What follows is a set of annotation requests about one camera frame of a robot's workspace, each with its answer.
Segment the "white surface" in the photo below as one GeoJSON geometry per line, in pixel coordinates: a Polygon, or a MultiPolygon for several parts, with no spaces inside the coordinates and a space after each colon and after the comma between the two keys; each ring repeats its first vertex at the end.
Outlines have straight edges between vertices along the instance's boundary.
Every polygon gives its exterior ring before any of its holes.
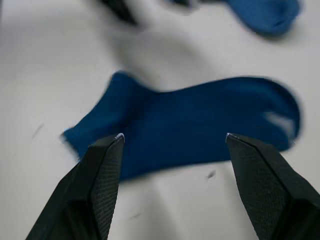
{"type": "MultiPolygon", "coordinates": [[[[21,240],[75,164],[60,142],[97,102],[111,74],[132,69],[158,90],[238,75],[276,78],[296,92],[304,128],[285,157],[320,191],[320,2],[292,31],[265,40],[222,2],[188,16],[139,0],[147,32],[122,34],[79,0],[5,0],[0,32],[0,232],[21,240]]],[[[230,162],[122,183],[109,240],[256,240],[230,162]],[[207,180],[213,170],[216,176],[207,180]]]]}

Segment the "blurry blue sock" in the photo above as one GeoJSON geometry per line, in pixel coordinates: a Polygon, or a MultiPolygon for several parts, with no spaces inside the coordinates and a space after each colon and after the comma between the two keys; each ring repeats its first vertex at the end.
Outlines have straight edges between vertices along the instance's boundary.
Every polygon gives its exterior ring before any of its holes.
{"type": "MultiPolygon", "coordinates": [[[[168,0],[191,7],[190,0],[168,0]]],[[[225,0],[253,31],[267,35],[286,33],[300,12],[299,0],[225,0]]]]}
{"type": "Polygon", "coordinates": [[[293,96],[258,77],[234,77],[171,92],[155,92],[124,72],[93,110],[64,132],[83,156],[88,145],[124,133],[120,180],[165,168],[229,160],[227,133],[291,146],[300,129],[293,96]]]}

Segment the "blurred black object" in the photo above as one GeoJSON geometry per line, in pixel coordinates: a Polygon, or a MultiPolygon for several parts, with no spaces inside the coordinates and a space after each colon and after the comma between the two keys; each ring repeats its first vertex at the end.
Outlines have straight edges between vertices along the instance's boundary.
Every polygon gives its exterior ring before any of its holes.
{"type": "Polygon", "coordinates": [[[97,0],[97,2],[107,7],[121,22],[134,27],[139,25],[137,19],[134,17],[133,11],[129,8],[125,0],[97,0]]]}
{"type": "MultiPolygon", "coordinates": [[[[319,240],[316,190],[272,145],[234,134],[226,142],[241,200],[259,239],[319,240]]],[[[55,188],[27,240],[106,240],[123,146],[122,134],[90,146],[55,188]]]]}
{"type": "Polygon", "coordinates": [[[260,240],[319,240],[320,195],[269,144],[229,134],[243,205],[260,240]]]}
{"type": "Polygon", "coordinates": [[[89,147],[57,185],[27,240],[105,240],[114,214],[124,137],[89,147]]]}
{"type": "Polygon", "coordinates": [[[190,0],[168,0],[172,4],[177,4],[182,7],[188,7],[190,8],[192,6],[190,0]]]}

